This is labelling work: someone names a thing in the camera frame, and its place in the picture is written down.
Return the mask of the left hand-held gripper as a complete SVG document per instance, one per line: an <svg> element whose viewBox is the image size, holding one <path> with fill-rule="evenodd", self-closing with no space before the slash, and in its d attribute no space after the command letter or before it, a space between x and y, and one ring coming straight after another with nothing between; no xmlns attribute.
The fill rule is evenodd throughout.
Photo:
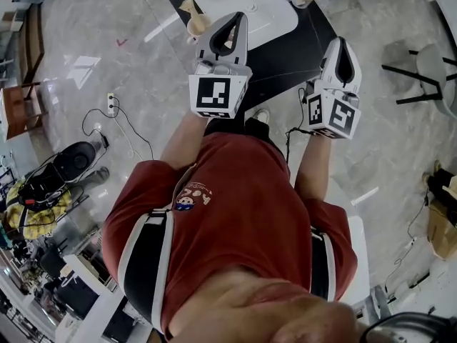
<svg viewBox="0 0 457 343"><path fill-rule="evenodd" d="M233 35L230 51L222 51ZM196 72L189 76L190 110L209 119L234 119L248 89L248 19L240 11L216 20L199 37Z"/></svg>

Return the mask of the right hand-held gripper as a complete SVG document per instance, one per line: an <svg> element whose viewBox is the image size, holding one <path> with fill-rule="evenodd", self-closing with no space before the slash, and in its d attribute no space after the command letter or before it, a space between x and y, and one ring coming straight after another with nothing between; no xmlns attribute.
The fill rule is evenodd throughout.
<svg viewBox="0 0 457 343"><path fill-rule="evenodd" d="M345 39L337 36L323 56L322 80L308 83L312 90L306 95L308 126L314 134L329 139L353 138L361 117L357 95L361 80L355 52Z"/></svg>

